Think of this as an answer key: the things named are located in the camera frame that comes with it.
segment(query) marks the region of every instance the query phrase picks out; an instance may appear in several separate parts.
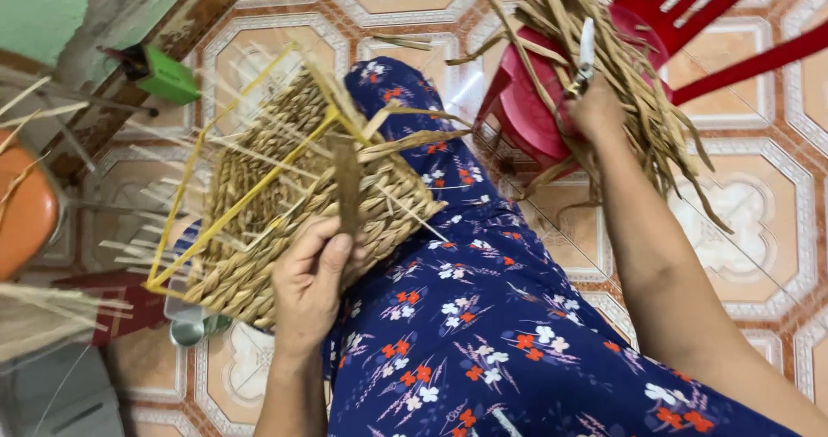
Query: red plastic stool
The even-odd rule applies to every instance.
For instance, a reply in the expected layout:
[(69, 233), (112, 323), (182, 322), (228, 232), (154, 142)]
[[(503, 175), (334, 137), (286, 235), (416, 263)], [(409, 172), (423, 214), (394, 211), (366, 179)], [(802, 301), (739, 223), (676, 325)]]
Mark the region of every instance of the red plastic stool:
[[(655, 50), (651, 50), (648, 55), (649, 61), (656, 70), (664, 66), (674, 54), (714, 19), (719, 18), (740, 0), (710, 0), (689, 16), (683, 24), (680, 24), (681, 17), (697, 0), (678, 0), (667, 11), (663, 11), (661, 7), (666, 1), (615, 0), (608, 7), (610, 17), (621, 32), (635, 38), (644, 38), (660, 52), (656, 53)], [(651, 30), (636, 31), (636, 25), (649, 26)], [(548, 49), (561, 51), (560, 46), (532, 29), (523, 28), (518, 34)], [(775, 70), (792, 61), (808, 57), (827, 47), (828, 22), (823, 22), (819, 27), (796, 39), (708, 75), (674, 92), (665, 86), (665, 92), (672, 103), (681, 105), (703, 94), (717, 91), (761, 73)], [(489, 91), (483, 98), (480, 111), (475, 118), (474, 127), (478, 129), (490, 114), (494, 115), (500, 123), (501, 134), (546, 168), (566, 159), (571, 151), (564, 144), (555, 119), (535, 92), (532, 79), (517, 53), (518, 51), (512, 45), (509, 45), (503, 52), (498, 71), (492, 79)], [(538, 79), (544, 83), (546, 91), (555, 103), (560, 104), (563, 100), (564, 88), (555, 76), (555, 72), (549, 67), (549, 61), (532, 52), (528, 55)], [(570, 125), (569, 118), (563, 110), (561, 118), (565, 125)], [(558, 178), (575, 169), (576, 167), (573, 167)]]

